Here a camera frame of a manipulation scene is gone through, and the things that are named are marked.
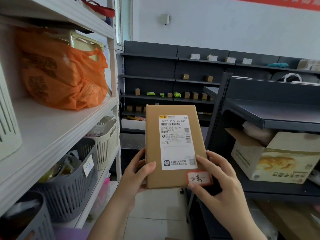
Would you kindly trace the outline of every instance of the white box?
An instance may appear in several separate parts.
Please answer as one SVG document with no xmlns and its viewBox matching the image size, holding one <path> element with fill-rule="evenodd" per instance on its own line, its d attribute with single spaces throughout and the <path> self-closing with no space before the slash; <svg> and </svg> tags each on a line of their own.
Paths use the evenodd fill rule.
<svg viewBox="0 0 320 240">
<path fill-rule="evenodd" d="M 303 184 L 320 158 L 320 135 L 278 132 L 264 147 L 242 130 L 226 131 L 236 139 L 231 156 L 250 180 Z"/>
<path fill-rule="evenodd" d="M 243 58 L 242 64 L 248 64 L 248 65 L 251 65 L 251 64 L 252 64 L 252 59 L 246 59 L 246 58 Z"/>
<path fill-rule="evenodd" d="M 218 60 L 218 56 L 208 56 L 207 60 L 208 61 L 217 61 Z"/>
<path fill-rule="evenodd" d="M 319 60 L 300 60 L 297 70 L 308 70 L 308 71 L 318 71 L 320 72 L 320 61 Z"/>
<path fill-rule="evenodd" d="M 193 60 L 200 60 L 200 54 L 191 54 L 191 58 Z"/>
<path fill-rule="evenodd" d="M 121 120 L 122 128 L 125 129 L 133 129 L 133 130 L 146 130 L 146 122 L 140 121 L 140 120 L 129 120 L 126 118 L 123 118 Z"/>
<path fill-rule="evenodd" d="M 227 57 L 227 58 L 226 58 L 226 62 L 227 62 L 227 63 L 236 63 L 236 59 L 233 58 L 233 57 Z"/>
</svg>

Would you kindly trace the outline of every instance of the red-bordered sticker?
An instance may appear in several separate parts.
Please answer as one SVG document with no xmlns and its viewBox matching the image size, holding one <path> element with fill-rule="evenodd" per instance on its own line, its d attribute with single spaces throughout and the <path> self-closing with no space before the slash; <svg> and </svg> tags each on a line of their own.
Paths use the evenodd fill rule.
<svg viewBox="0 0 320 240">
<path fill-rule="evenodd" d="M 212 176 L 207 171 L 187 172 L 186 178 L 189 183 L 200 184 L 201 186 L 212 185 Z"/>
</svg>

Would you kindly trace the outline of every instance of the cloth bag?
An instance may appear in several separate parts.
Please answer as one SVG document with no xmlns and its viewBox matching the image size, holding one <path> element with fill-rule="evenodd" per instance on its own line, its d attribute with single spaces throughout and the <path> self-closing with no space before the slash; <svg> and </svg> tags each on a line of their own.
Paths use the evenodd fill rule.
<svg viewBox="0 0 320 240">
<path fill-rule="evenodd" d="M 44 28 L 16 28 L 22 79 L 29 94 L 54 109 L 92 108 L 105 99 L 105 56 L 82 51 L 50 37 Z M 98 61 L 90 56 L 98 55 Z"/>
</svg>

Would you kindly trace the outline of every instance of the white plastic basket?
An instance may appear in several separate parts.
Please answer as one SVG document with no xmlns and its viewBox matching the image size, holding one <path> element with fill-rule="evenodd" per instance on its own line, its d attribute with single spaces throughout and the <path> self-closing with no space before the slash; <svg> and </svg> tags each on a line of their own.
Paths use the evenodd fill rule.
<svg viewBox="0 0 320 240">
<path fill-rule="evenodd" d="M 16 115 L 0 64 L 0 161 L 22 145 Z"/>
<path fill-rule="evenodd" d="M 110 165 L 112 161 L 112 158 L 110 157 L 114 155 L 115 150 L 117 149 L 118 124 L 117 120 L 112 120 L 112 117 L 104 117 L 97 123 L 97 125 L 106 125 L 106 127 L 111 127 L 109 131 L 103 136 L 90 137 L 91 139 L 94 139 L 96 141 L 98 151 L 98 170 L 102 170 Z"/>
</svg>

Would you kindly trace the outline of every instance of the tiled floor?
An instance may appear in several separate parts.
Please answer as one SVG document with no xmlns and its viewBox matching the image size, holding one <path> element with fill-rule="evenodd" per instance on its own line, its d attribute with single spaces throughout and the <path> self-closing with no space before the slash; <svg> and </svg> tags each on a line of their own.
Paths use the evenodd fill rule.
<svg viewBox="0 0 320 240">
<path fill-rule="evenodd" d="M 191 240 L 186 202 L 180 189 L 153 189 L 139 193 L 136 205 L 123 223 L 123 240 Z"/>
</svg>

